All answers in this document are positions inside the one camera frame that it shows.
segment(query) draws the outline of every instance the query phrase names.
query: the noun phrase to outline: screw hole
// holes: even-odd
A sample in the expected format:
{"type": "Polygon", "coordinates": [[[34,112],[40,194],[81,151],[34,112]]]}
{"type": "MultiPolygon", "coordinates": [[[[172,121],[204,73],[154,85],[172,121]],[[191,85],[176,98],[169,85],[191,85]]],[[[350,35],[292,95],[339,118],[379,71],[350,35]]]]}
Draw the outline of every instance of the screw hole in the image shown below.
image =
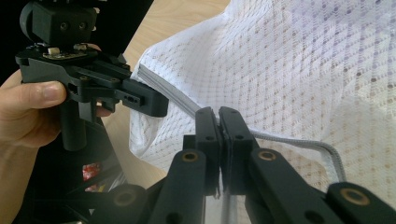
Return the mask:
{"type": "Polygon", "coordinates": [[[198,160],[198,154],[196,154],[195,152],[186,152],[183,154],[182,160],[188,162],[196,161],[198,160]]]}
{"type": "Polygon", "coordinates": [[[61,30],[66,31],[69,29],[69,23],[67,21],[64,21],[61,23],[61,30]]]}
{"type": "Polygon", "coordinates": [[[276,155],[269,151],[261,151],[259,152],[259,158],[265,161],[274,161],[276,159],[276,155]]]}
{"type": "Polygon", "coordinates": [[[134,104],[138,103],[137,99],[134,99],[132,96],[124,96],[124,99],[134,104]]]}
{"type": "Polygon", "coordinates": [[[80,23],[78,28],[80,30],[86,30],[87,29],[87,23],[86,22],[80,23]]]}
{"type": "Polygon", "coordinates": [[[341,189],[341,195],[347,201],[356,205],[364,206],[370,203],[370,199],[357,189],[341,189]]]}

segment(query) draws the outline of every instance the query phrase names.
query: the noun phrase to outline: brass insert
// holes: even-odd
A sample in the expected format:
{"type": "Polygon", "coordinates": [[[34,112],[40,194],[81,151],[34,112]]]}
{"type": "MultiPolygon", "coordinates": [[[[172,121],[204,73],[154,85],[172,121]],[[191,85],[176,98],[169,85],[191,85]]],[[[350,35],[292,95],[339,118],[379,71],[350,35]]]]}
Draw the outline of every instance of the brass insert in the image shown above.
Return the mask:
{"type": "Polygon", "coordinates": [[[365,206],[370,203],[370,199],[357,189],[341,189],[341,195],[350,203],[365,206]]]}
{"type": "Polygon", "coordinates": [[[276,159],[276,155],[269,151],[261,151],[259,152],[259,157],[265,161],[274,161],[276,159]]]}
{"type": "Polygon", "coordinates": [[[197,161],[198,160],[198,154],[195,152],[186,152],[183,154],[181,157],[183,161],[191,162],[191,161],[197,161]]]}

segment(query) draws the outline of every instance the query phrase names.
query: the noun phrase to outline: finger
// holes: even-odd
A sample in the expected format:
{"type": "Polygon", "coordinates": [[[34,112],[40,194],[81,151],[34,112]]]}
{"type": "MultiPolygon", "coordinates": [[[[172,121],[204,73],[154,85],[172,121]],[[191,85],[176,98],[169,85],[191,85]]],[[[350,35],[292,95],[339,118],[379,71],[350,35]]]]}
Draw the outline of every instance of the finger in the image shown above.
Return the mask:
{"type": "Polygon", "coordinates": [[[1,98],[4,109],[19,112],[59,105],[66,98],[66,90],[58,81],[28,83],[1,90],[1,98]]]}
{"type": "Polygon", "coordinates": [[[89,44],[87,44],[87,45],[88,45],[88,47],[90,47],[90,48],[93,48],[93,49],[97,49],[97,50],[102,51],[102,50],[99,48],[99,46],[97,46],[97,45],[95,45],[95,44],[89,43],[89,44]]]}
{"type": "Polygon", "coordinates": [[[16,72],[14,72],[14,74],[12,74],[1,86],[1,88],[11,88],[11,87],[15,87],[15,86],[19,86],[21,85],[21,81],[22,81],[22,74],[21,74],[21,70],[17,70],[16,72]]]}
{"type": "Polygon", "coordinates": [[[96,116],[97,117],[108,117],[111,115],[111,111],[104,109],[101,106],[96,107],[96,116]]]}

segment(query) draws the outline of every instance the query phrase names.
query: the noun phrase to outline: white net bag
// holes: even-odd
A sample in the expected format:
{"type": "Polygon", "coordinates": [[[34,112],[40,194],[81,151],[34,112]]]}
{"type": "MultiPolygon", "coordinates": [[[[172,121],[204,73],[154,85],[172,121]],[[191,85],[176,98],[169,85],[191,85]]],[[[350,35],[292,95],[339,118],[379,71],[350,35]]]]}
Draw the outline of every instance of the white net bag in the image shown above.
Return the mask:
{"type": "Polygon", "coordinates": [[[172,103],[165,119],[132,112],[131,150],[166,170],[194,112],[228,106],[259,139],[293,143],[259,141],[310,185],[344,167],[396,207],[395,35],[394,0],[233,0],[141,57],[133,78],[172,103]]]}

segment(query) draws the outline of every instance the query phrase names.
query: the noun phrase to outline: white cloth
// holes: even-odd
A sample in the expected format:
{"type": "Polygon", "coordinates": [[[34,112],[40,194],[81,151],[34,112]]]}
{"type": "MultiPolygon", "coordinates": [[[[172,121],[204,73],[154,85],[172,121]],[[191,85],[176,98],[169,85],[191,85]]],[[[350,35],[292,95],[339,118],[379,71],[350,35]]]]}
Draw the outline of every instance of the white cloth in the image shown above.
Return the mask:
{"type": "MultiPolygon", "coordinates": [[[[232,0],[141,57],[133,78],[172,103],[165,119],[132,112],[131,151],[166,170],[194,133],[193,112],[225,105],[258,137],[333,146],[347,181],[396,207],[395,35],[395,0],[232,0]]],[[[325,153],[260,143],[312,186],[334,181],[325,153]]]]}

